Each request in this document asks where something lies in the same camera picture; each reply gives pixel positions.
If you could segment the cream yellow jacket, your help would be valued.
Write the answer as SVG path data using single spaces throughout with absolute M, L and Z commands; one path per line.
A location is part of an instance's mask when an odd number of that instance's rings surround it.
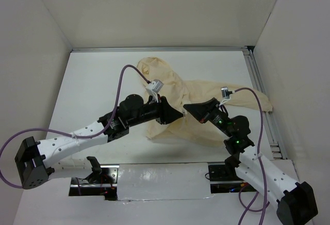
M 222 87 L 228 87 L 230 90 L 240 88 L 239 85 L 222 82 L 185 81 L 166 61 L 157 57 L 141 59 L 137 64 L 137 69 L 148 80 L 158 79 L 163 82 L 160 94 L 165 96 L 169 104 L 178 111 L 184 110 L 184 104 L 201 103 L 211 98 L 220 100 Z M 264 112 L 273 110 L 268 97 L 259 91 L 255 94 L 240 91 L 232 96 L 228 105 L 254 110 L 262 109 Z M 155 120 L 148 122 L 145 135 L 152 140 L 181 138 L 207 147 L 222 147 L 224 141 L 224 135 L 215 126 L 211 123 L 200 124 L 190 114 L 186 114 L 185 117 L 169 125 L 160 125 Z

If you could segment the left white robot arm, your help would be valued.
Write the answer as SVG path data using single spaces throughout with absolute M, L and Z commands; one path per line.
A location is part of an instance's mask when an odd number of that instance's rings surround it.
M 168 125 L 183 117 L 167 98 L 158 91 L 162 84 L 154 80 L 147 85 L 147 102 L 137 94 L 131 94 L 116 107 L 92 124 L 74 131 L 69 137 L 60 136 L 36 141 L 24 139 L 14 158 L 23 189 L 33 189 L 49 178 L 57 176 L 55 164 L 82 150 L 106 144 L 126 136 L 132 126 L 151 120 Z

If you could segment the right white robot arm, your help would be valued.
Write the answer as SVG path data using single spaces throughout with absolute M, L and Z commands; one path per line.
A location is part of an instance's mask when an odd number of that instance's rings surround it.
M 184 109 L 199 123 L 212 123 L 228 138 L 224 145 L 229 158 L 225 160 L 225 174 L 240 178 L 263 195 L 263 204 L 271 204 L 282 224 L 307 224 L 317 216 L 318 208 L 313 188 L 299 183 L 277 168 L 248 137 L 250 123 L 245 116 L 230 118 L 223 102 L 216 98 L 204 103 L 185 104 Z

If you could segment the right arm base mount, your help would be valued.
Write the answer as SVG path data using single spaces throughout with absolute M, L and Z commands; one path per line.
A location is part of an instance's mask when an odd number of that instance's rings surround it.
M 227 161 L 208 163 L 208 172 L 204 177 L 209 181 L 212 194 L 256 191 L 246 181 L 237 177 L 234 168 Z

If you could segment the aluminium frame rail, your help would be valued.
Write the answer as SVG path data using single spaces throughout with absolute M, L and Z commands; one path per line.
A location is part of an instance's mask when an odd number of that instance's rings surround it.
M 163 82 L 160 95 L 180 111 L 185 104 L 222 100 L 227 87 L 231 99 L 225 104 L 231 117 L 246 116 L 250 138 L 261 145 L 269 159 L 277 159 L 267 121 L 260 115 L 273 111 L 270 99 L 253 85 L 243 51 L 137 51 L 74 52 L 70 55 L 63 89 L 72 101 L 67 130 L 97 120 L 113 109 L 116 95 L 147 97 L 146 81 Z M 134 126 L 113 142 L 73 155 L 95 156 L 102 163 L 192 163 L 215 162 L 228 157 L 225 135 L 210 122 L 200 124 L 189 113 L 169 125 L 150 121 Z

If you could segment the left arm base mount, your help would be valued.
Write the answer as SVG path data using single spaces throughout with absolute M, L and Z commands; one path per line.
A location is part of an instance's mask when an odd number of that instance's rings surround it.
M 103 196 L 107 201 L 117 201 L 119 165 L 100 164 L 96 157 L 88 156 L 90 171 L 84 178 L 71 178 L 69 196 Z

